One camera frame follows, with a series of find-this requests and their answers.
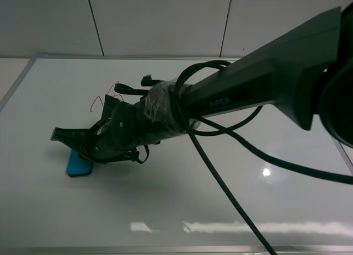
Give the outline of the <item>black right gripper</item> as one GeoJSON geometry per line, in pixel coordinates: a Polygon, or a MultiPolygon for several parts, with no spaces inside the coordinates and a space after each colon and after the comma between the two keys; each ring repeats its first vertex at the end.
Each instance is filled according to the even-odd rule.
{"type": "Polygon", "coordinates": [[[139,159],[136,107],[113,96],[104,98],[100,120],[90,129],[54,128],[51,141],[58,141],[94,163],[132,161],[143,164],[149,148],[143,145],[146,158],[139,159]]]}

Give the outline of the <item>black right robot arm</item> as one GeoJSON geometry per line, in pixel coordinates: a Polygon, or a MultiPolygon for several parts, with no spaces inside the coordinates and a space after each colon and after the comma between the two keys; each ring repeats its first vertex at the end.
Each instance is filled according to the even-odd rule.
{"type": "Polygon", "coordinates": [[[53,130],[58,141],[95,163],[135,161],[139,146],[197,127],[199,117],[273,105],[303,130],[319,115],[327,132],[352,145],[352,6],[320,13],[229,63],[194,64],[173,81],[146,75],[135,104],[106,96],[101,119],[88,129],[53,130]]]}

